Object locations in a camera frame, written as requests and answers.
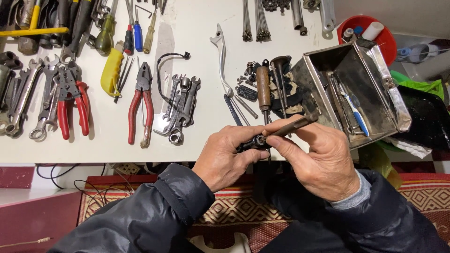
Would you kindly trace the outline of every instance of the wooden handle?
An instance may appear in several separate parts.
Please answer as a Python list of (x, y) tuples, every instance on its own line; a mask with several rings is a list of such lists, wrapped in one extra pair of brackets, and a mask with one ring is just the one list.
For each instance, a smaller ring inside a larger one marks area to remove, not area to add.
[(269, 88), (269, 68), (259, 67), (256, 69), (256, 84), (258, 85), (258, 103), (259, 108), (270, 106), (270, 88)]

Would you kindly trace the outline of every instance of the open metal box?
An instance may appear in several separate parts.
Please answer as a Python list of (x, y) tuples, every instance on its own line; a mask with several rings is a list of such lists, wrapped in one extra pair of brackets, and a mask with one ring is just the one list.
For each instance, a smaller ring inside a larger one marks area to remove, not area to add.
[[(291, 72), (303, 93), (305, 112), (317, 110), (320, 124), (344, 131), (350, 149), (410, 128), (411, 116), (394, 85), (380, 48), (373, 41), (358, 39), (305, 53)], [(369, 136), (355, 134), (352, 130), (358, 127), (358, 123), (331, 75), (345, 87), (367, 125)]]

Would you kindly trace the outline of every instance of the pliers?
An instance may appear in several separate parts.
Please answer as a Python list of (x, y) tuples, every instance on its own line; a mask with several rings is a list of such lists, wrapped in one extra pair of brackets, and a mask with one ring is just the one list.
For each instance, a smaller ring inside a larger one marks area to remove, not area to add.
[(153, 123), (153, 102), (152, 102), (152, 73), (150, 71), (147, 62), (143, 62), (139, 69), (138, 76), (136, 78), (136, 90), (135, 96), (131, 101), (130, 109), (128, 110), (128, 144), (133, 145), (135, 142), (136, 132), (136, 108), (141, 98), (141, 94), (144, 97), (145, 107), (147, 109), (147, 119), (145, 120), (144, 138), (142, 139), (141, 148), (147, 148), (149, 146), (150, 132)]
[(69, 123), (67, 118), (67, 103), (75, 100), (76, 107), (80, 114), (79, 124), (84, 136), (89, 134), (89, 101), (85, 89), (87, 84), (77, 80), (77, 65), (69, 62), (68, 66), (58, 69), (59, 72), (59, 96), (58, 96), (58, 122), (63, 133), (63, 139), (70, 137)]

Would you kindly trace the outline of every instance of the hand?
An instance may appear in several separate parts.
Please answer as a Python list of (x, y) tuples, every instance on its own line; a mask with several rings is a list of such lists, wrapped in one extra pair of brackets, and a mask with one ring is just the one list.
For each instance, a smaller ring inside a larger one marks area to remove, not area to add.
[(253, 136), (261, 134), (264, 126), (226, 126), (206, 141), (194, 171), (213, 192), (236, 182), (251, 163), (269, 157), (266, 150), (251, 149), (238, 154), (236, 148)]
[[(266, 125), (264, 136), (301, 118), (294, 115)], [(300, 183), (314, 195), (330, 202), (350, 197), (360, 186), (353, 167), (347, 136), (334, 128), (313, 123), (297, 130), (297, 136), (310, 145), (309, 153), (285, 137), (269, 136), (267, 143), (288, 160)]]

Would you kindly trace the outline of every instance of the blue and white toothbrush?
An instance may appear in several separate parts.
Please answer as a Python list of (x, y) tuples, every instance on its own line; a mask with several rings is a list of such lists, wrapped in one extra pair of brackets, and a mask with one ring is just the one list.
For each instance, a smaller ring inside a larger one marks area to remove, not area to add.
[(356, 122), (358, 122), (358, 125), (360, 126), (360, 128), (363, 131), (364, 135), (365, 136), (369, 136), (369, 130), (367, 129), (367, 125), (366, 125), (363, 117), (361, 116), (360, 112), (358, 111), (358, 109), (356, 109), (356, 106), (353, 105), (350, 97), (345, 92), (344, 87), (342, 86), (342, 84), (339, 84), (339, 87), (340, 87), (340, 90), (341, 90), (341, 95), (344, 96), (345, 100), (347, 100), (347, 103), (350, 106), (351, 111), (353, 112), (353, 116), (355, 116)]

